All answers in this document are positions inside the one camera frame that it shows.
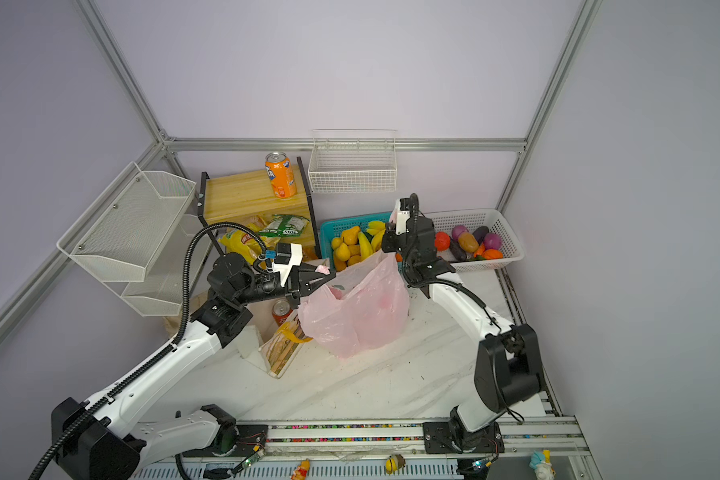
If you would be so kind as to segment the red cola can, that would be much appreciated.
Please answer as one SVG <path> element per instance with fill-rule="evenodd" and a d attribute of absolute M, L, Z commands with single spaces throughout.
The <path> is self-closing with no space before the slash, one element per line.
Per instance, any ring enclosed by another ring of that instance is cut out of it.
<path fill-rule="evenodd" d="M 281 326 L 293 311 L 292 307 L 285 299 L 277 299 L 271 308 L 271 315 L 278 326 Z"/>

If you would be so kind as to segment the white canvas tote bag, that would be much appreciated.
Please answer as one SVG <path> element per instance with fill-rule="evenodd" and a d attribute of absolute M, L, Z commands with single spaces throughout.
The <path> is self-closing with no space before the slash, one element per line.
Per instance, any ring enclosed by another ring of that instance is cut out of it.
<path fill-rule="evenodd" d="M 288 319 L 281 326 L 275 323 L 271 308 L 277 299 L 249 306 L 254 316 L 232 344 L 243 360 L 280 379 L 312 338 L 305 334 L 298 310 L 291 305 L 293 311 Z"/>

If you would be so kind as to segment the pink plastic grocery bag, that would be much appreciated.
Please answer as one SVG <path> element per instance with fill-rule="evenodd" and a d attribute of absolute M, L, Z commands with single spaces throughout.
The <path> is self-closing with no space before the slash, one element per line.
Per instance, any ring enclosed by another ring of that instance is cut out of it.
<path fill-rule="evenodd" d="M 410 295 L 395 255 L 377 252 L 303 299 L 298 317 L 308 337 L 346 359 L 397 340 L 409 309 Z"/>

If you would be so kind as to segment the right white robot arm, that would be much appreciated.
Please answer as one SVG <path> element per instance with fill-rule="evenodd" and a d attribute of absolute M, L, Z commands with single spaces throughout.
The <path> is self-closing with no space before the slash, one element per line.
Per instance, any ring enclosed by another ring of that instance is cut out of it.
<path fill-rule="evenodd" d="M 526 324 L 511 324 L 466 287 L 455 268 L 438 256 L 435 239 L 433 222 L 420 212 L 418 196 L 411 194 L 396 202 L 381 249 L 401 255 L 407 286 L 440 305 L 476 345 L 474 390 L 451 410 L 443 446 L 472 453 L 492 442 L 499 451 L 496 420 L 507 414 L 522 423 L 514 406 L 545 388 L 538 336 Z"/>

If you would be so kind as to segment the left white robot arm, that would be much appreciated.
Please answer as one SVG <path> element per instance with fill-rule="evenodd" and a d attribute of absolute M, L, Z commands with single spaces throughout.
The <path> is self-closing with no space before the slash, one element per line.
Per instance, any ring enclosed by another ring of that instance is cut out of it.
<path fill-rule="evenodd" d="M 304 263 L 298 244 L 263 248 L 253 263 L 235 252 L 221 255 L 207 276 L 206 302 L 182 313 L 171 340 L 111 386 L 82 402 L 67 398 L 53 410 L 52 443 L 31 478 L 56 463 L 73 479 L 127 479 L 150 461 L 220 444 L 236 421 L 215 405 L 152 435 L 137 436 L 134 429 L 179 380 L 242 332 L 252 318 L 249 304 L 283 298 L 296 308 L 335 276 Z"/>

